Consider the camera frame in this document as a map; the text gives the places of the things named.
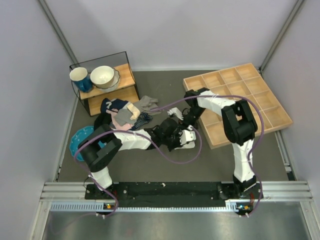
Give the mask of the white underwear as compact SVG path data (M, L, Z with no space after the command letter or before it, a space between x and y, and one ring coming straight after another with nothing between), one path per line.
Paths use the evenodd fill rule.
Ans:
M196 146L195 142L194 141L191 141L189 143L186 143L180 147L176 147L175 150L178 150L178 149L193 149L194 147Z

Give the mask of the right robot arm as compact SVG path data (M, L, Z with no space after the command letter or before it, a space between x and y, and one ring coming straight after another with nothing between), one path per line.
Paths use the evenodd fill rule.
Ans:
M245 198L257 183L252 170L252 149L258 125L248 101L221 97L205 87L187 91L184 98L190 110L183 117L183 124L192 125L205 110L221 117L224 135L233 148L233 192L237 197Z

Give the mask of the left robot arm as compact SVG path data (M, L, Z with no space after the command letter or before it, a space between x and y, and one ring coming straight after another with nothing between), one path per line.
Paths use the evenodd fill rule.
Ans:
M117 130L103 124L79 143L76 155L81 155L88 167L97 194L106 199L114 191L108 165L118 152L159 150L162 145L169 151L193 147L194 133L192 128L185 128L172 118L140 130Z

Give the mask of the navy striped underwear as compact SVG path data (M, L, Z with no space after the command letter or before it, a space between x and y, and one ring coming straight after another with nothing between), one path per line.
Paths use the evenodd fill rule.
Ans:
M143 125L150 123L153 117L146 112L141 112L131 130L139 130Z

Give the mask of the taupe grey underwear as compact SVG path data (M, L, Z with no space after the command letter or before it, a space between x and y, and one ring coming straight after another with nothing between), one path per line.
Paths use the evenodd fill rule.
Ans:
M157 98L152 98L147 95L143 96L139 101L133 103L133 105L141 112L147 113L151 116L159 115L162 113L161 110L152 111L153 109L157 109L157 103L159 100Z

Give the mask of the cream underwear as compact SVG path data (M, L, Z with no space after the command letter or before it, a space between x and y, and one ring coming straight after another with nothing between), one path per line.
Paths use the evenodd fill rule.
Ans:
M140 110L133 103L128 104L127 109L132 113L131 120L136 120L139 117Z

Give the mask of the pink underwear navy trim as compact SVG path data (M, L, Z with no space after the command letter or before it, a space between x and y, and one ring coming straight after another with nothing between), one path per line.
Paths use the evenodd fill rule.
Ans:
M114 125L114 128L116 130L124 130L124 131L127 131L127 130L130 130L133 125L132 124L125 124L123 126L119 125L116 120L115 120L115 115L117 114L116 112L111 112L111 119L112 119L112 124Z

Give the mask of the black underwear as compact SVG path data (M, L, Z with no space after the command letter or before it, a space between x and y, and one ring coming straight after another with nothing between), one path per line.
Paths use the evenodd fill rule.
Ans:
M112 116L109 113L101 113L94 121L93 129L97 130L101 125L109 125L112 122Z

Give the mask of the navy blue underwear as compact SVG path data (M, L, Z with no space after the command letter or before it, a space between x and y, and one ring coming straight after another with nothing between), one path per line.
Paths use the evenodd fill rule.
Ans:
M112 111L113 109L120 110L125 108L128 104L129 102L127 100L121 100L118 98L110 100L108 98L105 98L101 102L100 112L106 113L107 110Z

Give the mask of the white scalloped bowl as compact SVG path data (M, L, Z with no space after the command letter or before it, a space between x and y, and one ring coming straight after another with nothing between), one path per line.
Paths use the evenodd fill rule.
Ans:
M106 89L102 89L102 88L98 88L98 89L100 89L101 91L103 91L105 93L109 93L109 92L116 90L119 85L119 82L120 82L120 74L116 69L114 69L114 73L115 73L114 84L111 87L106 88Z

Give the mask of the teal polka dot plate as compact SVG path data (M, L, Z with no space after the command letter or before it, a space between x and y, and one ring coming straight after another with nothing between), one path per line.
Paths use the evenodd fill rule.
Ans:
M81 129L79 129L72 137L69 143L69 151L71 153L71 156L74 157L79 144L89 135L91 135L94 132L94 126L89 125L85 126Z

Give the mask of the white ceramic bowl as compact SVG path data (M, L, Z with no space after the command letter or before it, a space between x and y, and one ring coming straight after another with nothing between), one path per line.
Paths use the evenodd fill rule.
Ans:
M90 80L97 88L110 88L114 85L115 70L106 65L96 67L90 74Z

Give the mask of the blue white mug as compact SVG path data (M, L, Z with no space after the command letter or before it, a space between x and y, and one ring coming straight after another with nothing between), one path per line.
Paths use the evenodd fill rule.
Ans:
M93 84L88 77L88 71L84 67L76 67L71 70L69 78L81 92L88 93L93 89Z

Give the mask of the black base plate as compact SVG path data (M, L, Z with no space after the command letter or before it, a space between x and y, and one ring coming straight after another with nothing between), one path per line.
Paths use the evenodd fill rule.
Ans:
M233 182L118 182L106 189L122 208L222 207L225 200L252 203L261 195L260 184L238 194Z

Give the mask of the aluminium frame rail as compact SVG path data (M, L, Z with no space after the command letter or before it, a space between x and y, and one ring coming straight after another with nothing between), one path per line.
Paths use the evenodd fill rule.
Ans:
M254 203L297 202L313 240L320 224L305 181L264 181L244 193L231 182L117 182L107 191L90 182L47 182L40 196L31 239L44 236L51 211L102 213L250 211Z

